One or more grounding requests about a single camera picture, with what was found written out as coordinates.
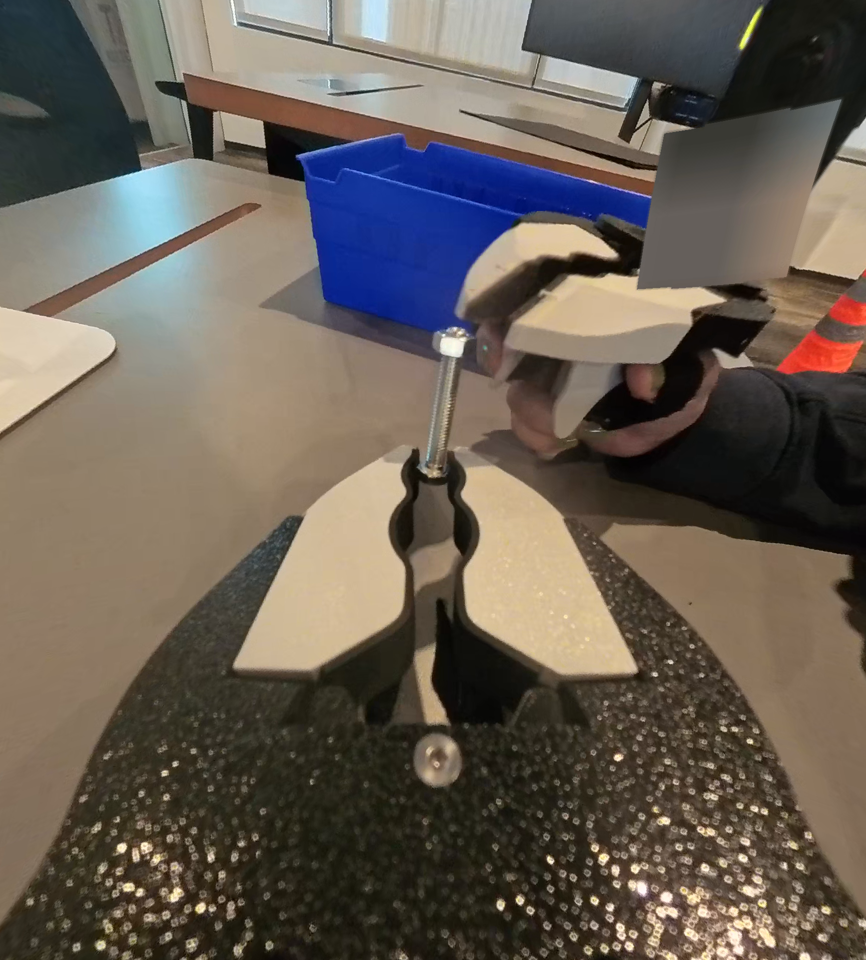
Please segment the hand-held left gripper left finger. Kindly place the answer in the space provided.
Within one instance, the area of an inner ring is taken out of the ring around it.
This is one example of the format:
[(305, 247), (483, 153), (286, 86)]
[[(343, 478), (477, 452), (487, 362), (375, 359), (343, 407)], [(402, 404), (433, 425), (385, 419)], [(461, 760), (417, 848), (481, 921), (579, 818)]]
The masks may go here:
[(303, 517), (236, 655), (241, 677), (393, 694), (415, 653), (415, 450), (400, 446)]

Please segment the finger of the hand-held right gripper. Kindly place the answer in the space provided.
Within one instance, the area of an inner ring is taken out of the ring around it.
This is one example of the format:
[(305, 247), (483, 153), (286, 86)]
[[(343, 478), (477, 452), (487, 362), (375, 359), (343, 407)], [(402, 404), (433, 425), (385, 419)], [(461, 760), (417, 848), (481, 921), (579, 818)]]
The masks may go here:
[(639, 227), (619, 218), (521, 218), (469, 268), (455, 315), (475, 327), (509, 322), (570, 277), (629, 277)]
[(574, 366), (603, 370), (665, 359), (698, 312), (725, 294), (639, 289), (631, 276), (514, 273), (488, 295), (488, 374), (559, 383)]

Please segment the black computer monitor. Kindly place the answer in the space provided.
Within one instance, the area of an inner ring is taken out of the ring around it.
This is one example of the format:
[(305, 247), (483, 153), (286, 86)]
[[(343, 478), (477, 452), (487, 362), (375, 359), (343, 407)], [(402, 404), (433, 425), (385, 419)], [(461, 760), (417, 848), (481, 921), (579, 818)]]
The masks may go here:
[(766, 2), (535, 1), (528, 52), (634, 78), (618, 139), (549, 122), (464, 111), (475, 119), (617, 163), (655, 171), (658, 155), (631, 146), (640, 117), (697, 128), (725, 99)]

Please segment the person's right forearm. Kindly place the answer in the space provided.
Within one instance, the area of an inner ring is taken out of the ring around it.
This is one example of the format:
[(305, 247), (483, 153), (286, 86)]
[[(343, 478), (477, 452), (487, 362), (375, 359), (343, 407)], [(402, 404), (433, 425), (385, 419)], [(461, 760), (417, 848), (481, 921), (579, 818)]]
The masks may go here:
[(617, 478), (866, 551), (866, 371), (720, 374), (689, 428)]

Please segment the silver threaded bolt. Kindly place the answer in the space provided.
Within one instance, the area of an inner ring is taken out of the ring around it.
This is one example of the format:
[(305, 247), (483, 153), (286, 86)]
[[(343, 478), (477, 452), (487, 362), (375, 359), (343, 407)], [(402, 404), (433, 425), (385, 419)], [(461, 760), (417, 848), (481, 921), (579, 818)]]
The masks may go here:
[(448, 474), (449, 441), (462, 370), (462, 355), (440, 357), (426, 443), (418, 463), (419, 471), (429, 481), (442, 481)]

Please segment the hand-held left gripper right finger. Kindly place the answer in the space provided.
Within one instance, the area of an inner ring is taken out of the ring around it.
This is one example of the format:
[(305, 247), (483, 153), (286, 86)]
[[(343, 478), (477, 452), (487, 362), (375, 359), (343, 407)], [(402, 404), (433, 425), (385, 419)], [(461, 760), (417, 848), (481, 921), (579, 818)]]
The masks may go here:
[(583, 724), (574, 685), (625, 681), (633, 654), (559, 511), (472, 450), (450, 457), (459, 553), (448, 618), (448, 717), (505, 724), (538, 693), (541, 723)]

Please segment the dark office chair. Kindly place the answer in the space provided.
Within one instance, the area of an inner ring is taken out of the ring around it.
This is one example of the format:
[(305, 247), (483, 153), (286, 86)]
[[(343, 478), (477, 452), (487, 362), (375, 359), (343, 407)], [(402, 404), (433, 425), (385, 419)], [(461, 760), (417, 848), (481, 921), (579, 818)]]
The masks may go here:
[(66, 1), (0, 1), (0, 208), (141, 170), (127, 111)]

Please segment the grey wood-edged table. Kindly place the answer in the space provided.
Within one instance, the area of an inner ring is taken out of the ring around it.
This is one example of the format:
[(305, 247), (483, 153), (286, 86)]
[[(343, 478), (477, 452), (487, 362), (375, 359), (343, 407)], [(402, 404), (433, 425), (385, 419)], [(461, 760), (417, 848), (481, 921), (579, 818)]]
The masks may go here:
[(653, 192), (655, 174), (474, 117), (498, 115), (497, 101), (455, 88), (412, 86), (333, 95), (298, 74), (183, 72), (193, 105), (343, 142), (402, 135), (421, 150), (432, 142), (575, 176), (637, 194)]

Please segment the white framed window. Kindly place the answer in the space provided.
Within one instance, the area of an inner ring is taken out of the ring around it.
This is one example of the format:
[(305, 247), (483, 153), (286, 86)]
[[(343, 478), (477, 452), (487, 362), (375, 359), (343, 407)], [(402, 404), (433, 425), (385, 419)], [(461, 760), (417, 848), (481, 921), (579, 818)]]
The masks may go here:
[(235, 1), (239, 26), (623, 104), (634, 79), (523, 49), (528, 1)]

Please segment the blue plastic bin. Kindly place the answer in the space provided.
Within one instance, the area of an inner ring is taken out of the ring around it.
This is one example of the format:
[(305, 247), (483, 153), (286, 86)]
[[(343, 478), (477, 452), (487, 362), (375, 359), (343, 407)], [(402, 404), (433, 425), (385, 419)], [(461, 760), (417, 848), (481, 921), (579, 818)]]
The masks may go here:
[(646, 226), (647, 195), (401, 134), (301, 154), (324, 299), (435, 332), (472, 263), (536, 211)]

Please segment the white stand base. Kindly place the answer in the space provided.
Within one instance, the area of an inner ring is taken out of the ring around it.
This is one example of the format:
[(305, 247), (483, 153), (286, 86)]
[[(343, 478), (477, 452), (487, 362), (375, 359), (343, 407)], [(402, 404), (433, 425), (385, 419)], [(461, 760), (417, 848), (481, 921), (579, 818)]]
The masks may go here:
[(0, 437), (114, 355), (99, 328), (0, 306)]

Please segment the person's right hand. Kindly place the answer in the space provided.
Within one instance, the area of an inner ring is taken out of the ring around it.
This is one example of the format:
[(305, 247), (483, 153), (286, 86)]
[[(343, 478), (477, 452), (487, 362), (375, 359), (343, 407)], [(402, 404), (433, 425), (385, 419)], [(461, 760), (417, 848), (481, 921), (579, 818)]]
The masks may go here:
[(620, 459), (649, 454), (678, 438), (702, 417), (723, 369), (712, 352), (702, 354), (701, 361), (703, 380), (691, 400), (676, 413), (620, 430), (584, 430), (565, 439), (554, 431), (551, 395), (533, 382), (514, 382), (507, 392), (512, 431), (527, 448), (546, 460), (575, 450)]

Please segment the orange traffic cone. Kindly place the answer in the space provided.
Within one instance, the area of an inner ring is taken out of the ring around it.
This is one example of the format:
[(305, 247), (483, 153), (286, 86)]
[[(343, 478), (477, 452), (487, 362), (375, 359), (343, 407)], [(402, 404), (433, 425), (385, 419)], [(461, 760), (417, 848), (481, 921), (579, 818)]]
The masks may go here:
[(785, 375), (849, 371), (866, 336), (866, 269), (779, 363)]

